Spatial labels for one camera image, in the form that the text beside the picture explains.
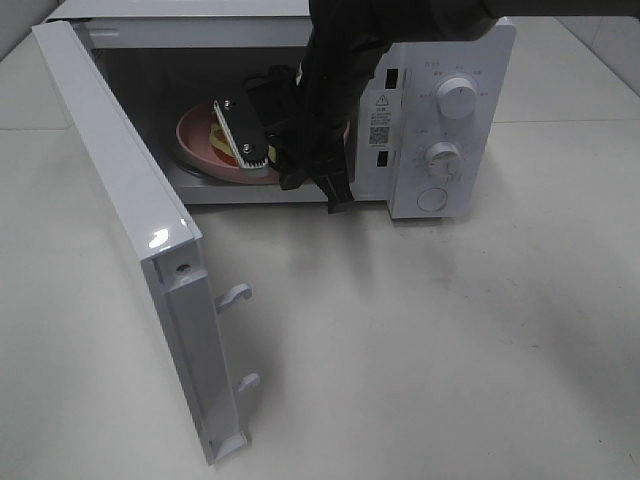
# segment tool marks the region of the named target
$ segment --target warning label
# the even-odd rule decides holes
[[[389,100],[387,100],[387,96],[383,93],[378,98],[378,101],[376,102],[376,107],[386,107],[387,105],[389,105]]]
[[[370,94],[369,145],[386,147],[391,142],[393,126],[399,113],[398,92],[383,90]]]

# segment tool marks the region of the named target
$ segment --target table surface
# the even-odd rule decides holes
[[[0,63],[1,479],[640,477],[640,99],[519,37],[472,214],[200,207],[253,445],[207,467],[33,38]]]

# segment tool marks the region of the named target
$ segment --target microwave oven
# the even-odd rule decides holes
[[[126,233],[162,324],[205,457],[247,443],[218,316],[248,284],[213,296],[185,205],[322,202],[312,183],[233,183],[184,158],[176,124],[212,85],[296,67],[311,32],[306,0],[67,0],[34,27],[69,121]],[[506,19],[474,42],[405,43],[384,55],[345,146],[356,201],[391,218],[468,212],[515,38]]]

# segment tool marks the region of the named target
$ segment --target timer knob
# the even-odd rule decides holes
[[[460,170],[462,154],[453,143],[439,142],[429,147],[425,161],[429,176],[448,178]]]
[[[476,108],[478,91],[466,77],[453,77],[442,82],[436,92],[438,107],[444,117],[451,120],[465,118]]]

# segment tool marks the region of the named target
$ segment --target microwave door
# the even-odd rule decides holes
[[[235,299],[250,296],[250,289],[240,285],[217,299],[211,295],[202,234],[74,28],[58,21],[33,32],[124,227],[137,263],[133,267],[142,270],[205,456],[213,463],[247,443],[217,322],[218,314]]]

